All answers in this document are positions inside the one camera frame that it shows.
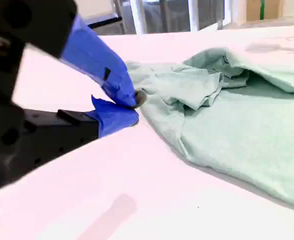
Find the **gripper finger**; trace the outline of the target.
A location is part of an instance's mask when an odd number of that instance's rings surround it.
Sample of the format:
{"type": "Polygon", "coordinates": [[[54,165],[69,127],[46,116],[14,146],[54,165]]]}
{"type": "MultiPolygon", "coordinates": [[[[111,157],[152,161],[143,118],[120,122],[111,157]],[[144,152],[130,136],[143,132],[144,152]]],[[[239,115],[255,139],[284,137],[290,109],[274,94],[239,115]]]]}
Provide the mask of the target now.
{"type": "Polygon", "coordinates": [[[93,79],[116,104],[146,99],[123,60],[78,15],[72,0],[0,0],[0,94],[10,98],[27,44],[93,79]]]}
{"type": "Polygon", "coordinates": [[[24,172],[139,121],[138,113],[130,107],[91,99],[94,110],[88,112],[25,110],[24,172]]]}

